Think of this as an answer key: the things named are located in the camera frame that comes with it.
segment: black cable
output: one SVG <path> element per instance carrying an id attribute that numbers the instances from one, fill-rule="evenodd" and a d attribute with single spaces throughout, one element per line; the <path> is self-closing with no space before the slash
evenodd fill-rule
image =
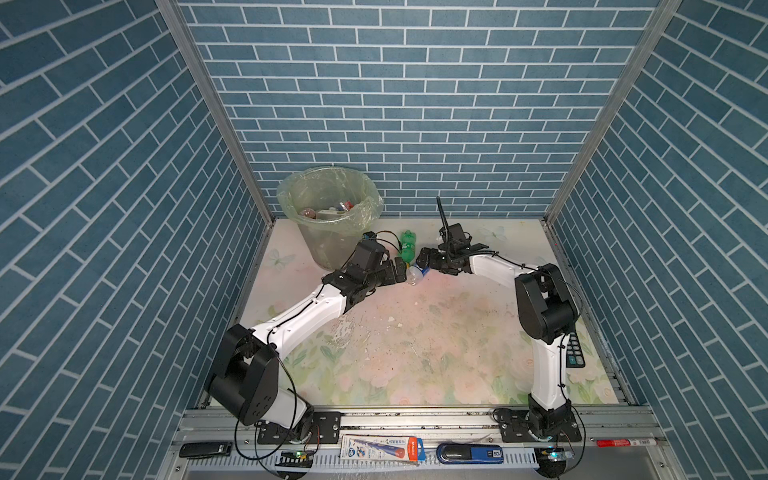
<path id="1" fill-rule="evenodd" d="M 312 452 L 312 455 L 315 455 L 317 452 L 320 451 L 320 425 L 315 425 L 317 427 L 317 447 L 315 447 L 315 451 Z M 312 437 L 312 427 L 310 426 L 310 438 Z M 306 446 L 309 444 L 310 439 L 306 440 L 307 443 L 304 445 L 304 451 L 306 451 Z"/>
<path id="2" fill-rule="evenodd" d="M 400 241 L 400 237 L 397 236 L 397 233 L 395 233 L 395 232 L 393 232 L 391 230 L 380 230 L 380 231 L 376 232 L 376 235 L 378 235 L 379 233 L 390 233 L 390 234 L 392 234 L 397 239 L 397 244 L 400 245 L 400 248 L 397 249 L 397 251 L 402 250 L 402 242 Z"/>
<path id="3" fill-rule="evenodd" d="M 261 465 L 261 468 L 263 468 L 266 472 L 270 473 L 271 475 L 276 476 L 277 478 L 281 478 L 282 480 L 285 480 L 283 477 L 280 476 L 279 473 L 277 473 L 277 470 L 274 472 L 272 470 L 269 470 L 266 465 L 264 465 L 261 462 L 261 458 L 259 458 L 259 452 L 257 451 L 256 446 L 259 445 L 259 442 L 257 441 L 257 433 L 259 432 L 259 429 L 256 429 L 256 431 L 253 433 L 253 451 L 256 452 L 256 457 L 259 459 L 259 465 Z"/>
<path id="4" fill-rule="evenodd" d="M 563 342 L 565 341 L 565 334 L 560 339 L 560 346 L 559 348 L 562 350 L 565 350 L 565 346 L 563 345 Z M 565 395 L 565 383 L 563 382 L 563 353 L 560 352 L 558 354 L 560 368 L 558 369 L 558 375 L 560 377 L 560 383 L 558 386 L 560 387 L 560 393 L 563 395 L 563 398 L 566 402 L 571 404 L 571 410 L 573 410 L 576 413 L 576 416 L 578 416 L 579 422 L 581 422 L 581 453 L 578 456 L 578 460 L 576 461 L 576 464 L 573 465 L 570 468 L 566 468 L 564 472 L 562 472 L 560 475 L 565 475 L 566 473 L 570 472 L 574 468 L 578 467 L 578 464 L 581 463 L 581 459 L 584 457 L 584 451 L 587 449 L 587 427 L 584 426 L 584 420 L 581 419 L 581 415 L 579 415 L 578 410 L 576 407 L 573 406 L 573 403 L 571 403 L 571 400 Z"/>
<path id="5" fill-rule="evenodd" d="M 240 451 L 240 447 L 239 447 L 239 444 L 237 442 L 237 426 L 240 424 L 240 416 L 237 417 L 237 420 L 235 421 L 235 434 L 234 434 L 235 450 L 237 450 L 238 455 L 240 455 L 241 457 L 245 458 L 246 460 L 250 460 L 252 462 L 259 462 L 260 464 L 261 464 L 262 460 L 264 460 L 265 458 L 270 457 L 273 453 L 277 452 L 278 450 L 280 450 L 283 447 L 283 445 L 285 445 L 286 440 L 288 439 L 288 435 L 290 435 L 290 432 L 291 432 L 291 430 L 293 430 L 293 427 L 296 426 L 295 425 L 296 412 L 298 412 L 298 410 L 299 410 L 299 395 L 296 393 L 296 383 L 293 381 L 293 377 L 290 375 L 290 372 L 288 372 L 288 369 L 286 368 L 285 363 L 283 363 L 283 360 L 280 359 L 280 356 L 277 354 L 277 351 L 272 347 L 272 345 L 270 343 L 267 343 L 267 347 L 269 347 L 272 350 L 272 352 L 275 354 L 275 358 L 277 358 L 277 361 L 280 363 L 280 366 L 283 367 L 283 371 L 288 376 L 288 380 L 290 380 L 290 385 L 293 388 L 293 416 L 291 417 L 290 427 L 286 430 L 286 434 L 283 435 L 283 439 L 280 441 L 280 444 L 277 447 L 275 447 L 274 450 L 272 450 L 272 452 L 269 452 L 266 455 L 259 456 L 259 453 L 258 453 L 257 447 L 256 447 L 256 445 L 257 445 L 257 433 L 256 432 L 253 433 L 253 451 L 256 453 L 255 457 L 249 457 L 248 455 L 244 455 Z"/>
<path id="6" fill-rule="evenodd" d="M 515 266 L 519 266 L 520 268 L 527 268 L 527 269 L 529 269 L 529 270 L 533 270 L 534 272 L 539 272 L 539 273 L 541 273 L 542 275 L 546 275 L 546 276 L 548 276 L 549 278 L 552 278 L 552 279 L 554 280 L 554 278 L 552 277 L 552 275 L 550 275 L 549 273 L 547 273 L 547 272 L 545 272 L 545 271 L 543 271 L 543 270 L 539 270 L 538 268 L 533 268 L 532 266 L 527 266 L 527 265 L 525 265 L 525 263 L 517 263 L 517 262 L 513 262 L 512 260 L 507 260 L 507 259 L 505 259 L 504 257 L 502 257 L 501 255 L 499 255 L 499 254 L 498 254 L 498 252 L 494 252 L 493 256 L 494 256 L 494 257 L 498 257 L 498 258 L 500 258 L 500 259 L 504 260 L 505 262 L 509 262 L 509 263 L 511 263 L 512 265 L 515 265 Z M 582 307 L 585 305 L 584 297 L 583 297 L 583 296 L 581 296 L 581 294 L 580 294 L 580 293 L 579 293 L 579 291 L 576 289 L 576 287 L 573 285 L 573 283 L 569 283 L 568 281 L 566 281 L 565 279 L 562 279 L 562 278 L 558 278 L 558 281 L 559 281 L 559 282 L 562 282 L 562 283 L 565 283 L 566 285 L 568 285 L 568 286 L 571 288 L 571 290 L 573 290 L 573 293 L 575 293 L 575 294 L 576 294 L 576 296 L 578 297 L 578 299 L 581 301 L 581 305 L 576 307 L 576 311 L 577 311 L 577 312 L 579 312 L 579 313 L 581 313 L 581 308 L 582 308 Z"/>
<path id="7" fill-rule="evenodd" d="M 324 289 L 325 287 L 326 287 L 326 284 L 324 283 L 324 284 L 323 284 L 323 286 L 321 286 L 321 287 L 320 287 L 320 290 L 318 290 L 318 292 L 317 292 L 317 295 L 315 295 L 315 298 L 317 298 L 318 296 L 320 296 L 320 294 L 323 292 L 323 289 Z M 308 308 L 310 307 L 310 305 L 312 305 L 313 303 L 314 303 L 314 299 L 310 300 L 310 302 L 309 302 L 309 303 L 307 303 L 307 304 L 306 304 L 306 305 L 305 305 L 305 306 L 304 306 L 304 307 L 303 307 L 301 310 L 299 310 L 299 312 L 298 312 L 296 315 L 294 315 L 294 316 L 291 316 L 290 318 L 286 318 L 286 319 L 285 319 L 285 320 L 283 320 L 282 322 L 280 322 L 280 323 L 278 323 L 277 325 L 273 326 L 273 327 L 270 329 L 270 331 L 267 333 L 267 335 L 266 335 L 266 344 L 267 344 L 267 345 L 269 345 L 269 344 L 270 344 L 270 335 L 272 335 L 272 331 L 273 331 L 274 329 L 276 329 L 276 328 L 280 328 L 281 326 L 285 325 L 285 324 L 286 324 L 287 322 L 289 322 L 290 320 L 293 320 L 293 319 L 295 319 L 296 317 L 298 317 L 299 315 L 301 315 L 302 313 L 304 313 L 304 310 L 308 309 Z"/>

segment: metal frame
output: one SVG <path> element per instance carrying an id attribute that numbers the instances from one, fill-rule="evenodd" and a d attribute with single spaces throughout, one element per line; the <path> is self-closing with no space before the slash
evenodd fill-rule
<path id="1" fill-rule="evenodd" d="M 656 48 L 656 44 L 661 39 L 664 30 L 667 29 L 681 2 L 682 0 L 660 0 L 659 5 L 651 14 L 640 41 L 633 49 L 629 59 L 627 59 L 627 64 L 624 66 L 621 76 L 616 81 L 616 85 L 608 96 L 605 106 L 600 110 L 597 120 L 594 121 L 592 130 L 589 131 L 584 139 L 584 143 L 581 145 L 581 149 L 576 155 L 571 169 L 565 175 L 565 179 L 563 179 L 563 184 L 554 196 L 552 203 L 547 207 L 547 211 L 544 214 L 547 222 L 554 222 L 554 219 L 560 214 L 565 201 L 576 187 L 581 174 L 587 169 L 589 162 L 592 160 L 592 155 L 598 149 L 600 142 L 603 141 L 603 137 L 608 132 L 611 122 L 614 121 L 616 113 L 618 113 L 619 108 L 624 103 L 624 99 L 629 95 L 632 85 L 634 85 L 637 77 L 640 76 L 645 62 L 648 61 L 650 54 Z"/>
<path id="2" fill-rule="evenodd" d="M 219 128 L 221 137 L 224 139 L 224 143 L 227 144 L 227 148 L 232 154 L 232 158 L 237 165 L 237 170 L 243 176 L 243 180 L 248 187 L 253 201 L 256 203 L 259 212 L 264 217 L 268 227 L 271 227 L 275 223 L 275 216 L 270 210 L 269 205 L 264 198 L 264 194 L 259 187 L 256 180 L 256 176 L 253 174 L 253 169 L 248 162 L 248 158 L 243 150 L 243 145 L 237 138 L 234 126 L 230 121 L 230 117 L 227 114 L 227 110 L 224 109 L 224 105 L 221 102 L 221 97 L 214 87 L 214 82 L 211 80 L 208 70 L 205 67 L 203 57 L 200 55 L 200 51 L 197 49 L 194 39 L 192 38 L 192 32 L 184 20 L 184 13 L 181 11 L 181 7 L 177 0 L 156 0 L 157 8 L 160 9 L 160 14 L 163 16 L 170 36 L 176 42 L 176 46 L 181 52 L 181 56 L 187 63 L 187 67 L 190 69 L 190 74 L 194 79 L 195 85 L 200 90 L 200 94 L 203 96 L 205 104 L 208 106 L 211 116 L 216 122 L 216 126 Z"/>
<path id="3" fill-rule="evenodd" d="M 490 412 L 494 406 L 320 406 L 317 411 L 334 411 L 342 413 L 339 433 L 357 435 L 413 435 L 418 433 L 424 440 L 427 449 L 435 448 L 441 442 L 487 442 L 505 448 L 553 446 L 553 442 L 502 442 L 498 424 L 491 418 Z M 664 433 L 656 418 L 647 406 L 581 406 L 579 413 L 584 420 L 588 447 L 595 446 L 595 439 L 649 439 L 656 438 L 659 445 L 647 447 L 654 461 L 664 462 L 672 466 L 667 455 L 660 449 L 667 446 Z M 163 468 L 157 478 L 175 480 L 183 478 L 188 460 L 178 458 L 178 451 L 186 442 L 232 441 L 234 422 L 232 415 L 221 407 L 208 409 L 191 409 L 184 412 L 179 430 L 174 436 Z M 239 429 L 238 440 L 241 449 L 247 449 L 251 454 L 253 446 L 253 426 Z M 284 450 L 296 447 L 287 445 Z M 338 449 L 339 445 L 321 445 L 321 451 Z M 673 476 L 660 476 L 661 480 L 679 479 L 684 476 L 674 476 L 674 469 L 668 468 L 664 473 L 671 472 Z"/>
<path id="4" fill-rule="evenodd" d="M 246 303 L 248 303 L 250 291 L 253 289 L 253 282 L 256 281 L 256 275 L 259 273 L 259 267 L 264 260 L 266 247 L 270 242 L 274 228 L 274 223 L 272 225 L 267 225 L 264 231 L 261 233 L 261 238 L 259 239 L 259 248 L 257 248 L 256 253 L 253 255 L 253 260 L 250 264 L 250 272 L 248 273 L 248 277 L 243 284 L 243 288 L 240 290 L 240 296 L 237 298 L 235 310 L 233 311 L 232 318 L 230 318 L 230 322 L 227 324 L 227 326 L 232 326 L 235 323 L 238 323 L 240 321 L 240 317 L 243 315 L 243 311 L 245 311 L 245 306 Z"/>

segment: blue brick wall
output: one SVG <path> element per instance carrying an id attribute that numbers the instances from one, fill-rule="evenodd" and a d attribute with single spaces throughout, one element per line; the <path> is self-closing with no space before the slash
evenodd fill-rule
<path id="1" fill-rule="evenodd" d="M 684 0 L 555 223 L 691 477 L 768 472 L 766 25 Z"/>
<path id="2" fill-rule="evenodd" d="M 153 0 L 0 2 L 0 478 L 145 478 L 263 221 Z"/>
<path id="3" fill-rule="evenodd" d="M 182 0 L 267 200 L 321 164 L 385 215 L 540 217 L 657 0 Z"/>

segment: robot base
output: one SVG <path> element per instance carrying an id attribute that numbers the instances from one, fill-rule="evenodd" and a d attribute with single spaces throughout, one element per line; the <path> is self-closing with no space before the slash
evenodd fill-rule
<path id="1" fill-rule="evenodd" d="M 506 409 L 499 408 L 494 410 L 493 417 L 502 432 L 502 441 L 504 443 L 516 442 L 540 442 L 541 439 L 531 434 L 531 423 L 528 421 L 530 410 L 527 409 Z M 565 421 L 559 425 L 558 441 L 571 443 L 581 441 L 581 431 L 576 423 L 573 412 L 568 412 Z"/>

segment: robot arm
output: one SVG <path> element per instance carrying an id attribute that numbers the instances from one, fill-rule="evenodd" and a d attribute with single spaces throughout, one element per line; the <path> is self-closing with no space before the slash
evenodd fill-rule
<path id="1" fill-rule="evenodd" d="M 439 197 L 437 205 L 442 243 L 438 248 L 422 248 L 416 264 L 448 275 L 474 273 L 515 286 L 520 324 L 533 344 L 534 379 L 528 396 L 531 433 L 541 439 L 557 435 L 572 416 L 571 402 L 564 394 L 565 346 L 578 319 L 560 269 L 551 263 L 536 267 L 510 262 L 486 250 L 487 245 L 472 245 L 472 236 L 460 223 L 448 225 Z"/>
<path id="2" fill-rule="evenodd" d="M 272 343 L 282 358 L 326 322 L 344 313 L 346 297 L 333 285 L 321 284 L 305 299 L 285 312 L 253 328 L 253 336 L 265 345 Z"/>
<path id="3" fill-rule="evenodd" d="M 383 260 L 385 252 L 375 234 L 367 233 L 347 264 L 324 276 L 322 284 L 296 305 L 252 329 L 241 325 L 229 328 L 211 365 L 205 390 L 243 425 L 264 419 L 293 428 L 290 439 L 303 439 L 311 425 L 313 407 L 293 392 L 278 388 L 278 356 L 288 356 L 321 326 L 362 302 L 376 287 L 405 282 L 402 258 Z"/>
<path id="4" fill-rule="evenodd" d="M 516 264 L 487 250 L 486 245 L 472 245 L 472 236 L 459 223 L 448 226 L 439 197 L 438 207 L 443 243 L 436 249 L 423 248 L 416 264 L 450 275 L 475 273 L 515 286 L 520 323 L 534 349 L 534 385 L 528 396 L 531 433 L 539 438 L 557 435 L 572 417 L 562 385 L 564 345 L 578 318 L 560 270 L 550 263 L 540 267 Z M 265 419 L 286 429 L 293 427 L 290 439 L 303 439 L 308 433 L 313 407 L 294 392 L 278 389 L 277 357 L 286 357 L 376 287 L 406 281 L 402 258 L 382 261 L 386 249 L 373 233 L 366 236 L 369 239 L 357 244 L 342 270 L 323 277 L 322 285 L 295 306 L 253 329 L 235 325 L 224 333 L 205 389 L 244 425 Z"/>
<path id="5" fill-rule="evenodd" d="M 563 347 L 578 318 L 560 270 L 551 263 L 521 267 L 491 254 L 473 255 L 468 263 L 470 273 L 515 287 L 520 324 L 533 345 L 533 386 L 528 397 L 531 432 L 539 438 L 557 435 L 571 410 L 562 385 L 566 364 Z"/>

